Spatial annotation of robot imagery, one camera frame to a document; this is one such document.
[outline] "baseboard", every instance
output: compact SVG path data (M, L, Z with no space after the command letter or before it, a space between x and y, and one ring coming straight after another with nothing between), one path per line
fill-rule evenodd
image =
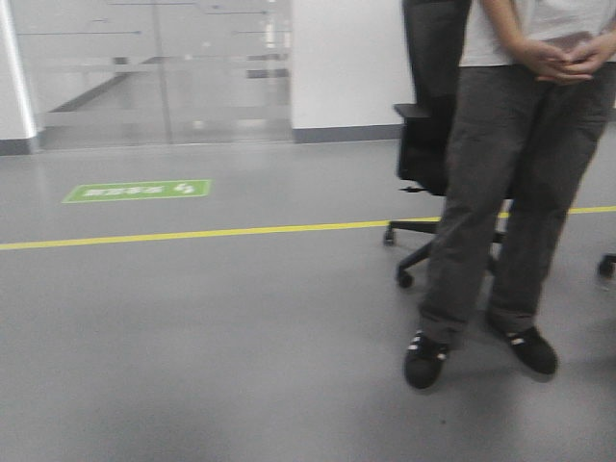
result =
M38 138L28 140L0 140L0 156L33 154L39 149Z
M401 125L368 125L361 127L301 128L293 130L297 143L395 140Z

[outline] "yellow floor line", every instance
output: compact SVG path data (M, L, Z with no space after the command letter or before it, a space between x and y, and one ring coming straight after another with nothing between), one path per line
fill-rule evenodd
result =
M571 209L571 215L578 214L600 214L616 212L616 206L606 207L583 207ZM500 214L501 218L506 218L507 214ZM423 218L403 218L404 220L414 221L438 221L439 217ZM341 229L358 229L384 227L389 223L388 220L379 221L354 221L349 223L325 223L325 224L304 224L290 226L268 226L260 228L237 228L237 229L217 229L212 231L190 231L184 233L161 233L161 234L141 234L134 236L110 236L102 238L87 239L65 239L59 241L32 241L26 243L0 244L0 250L23 250L28 248L51 248L51 247L73 247L77 245L98 245L98 244L127 244L145 243L153 241L173 241L177 239L196 239L229 236L246 236L274 233L296 233L305 231L327 231Z

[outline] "clasped hands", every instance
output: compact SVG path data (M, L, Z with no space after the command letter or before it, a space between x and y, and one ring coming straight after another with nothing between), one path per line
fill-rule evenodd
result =
M592 80L593 74L616 53L616 34L591 38L569 50L529 38L510 44L509 49L537 75L537 81L575 85Z

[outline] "glass door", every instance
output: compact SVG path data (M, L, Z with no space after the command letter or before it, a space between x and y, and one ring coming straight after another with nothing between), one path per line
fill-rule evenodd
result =
M291 0L13 0L43 148L289 140Z
M160 6L173 142L291 139L289 4Z
M43 148L167 142L153 4L17 0L12 10Z

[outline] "person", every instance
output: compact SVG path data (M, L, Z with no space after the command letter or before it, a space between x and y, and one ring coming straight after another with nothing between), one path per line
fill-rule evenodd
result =
M407 382L431 386L478 298L511 191L486 320L534 371L558 359L535 326L543 282L616 96L616 0L473 0L449 186L430 252Z

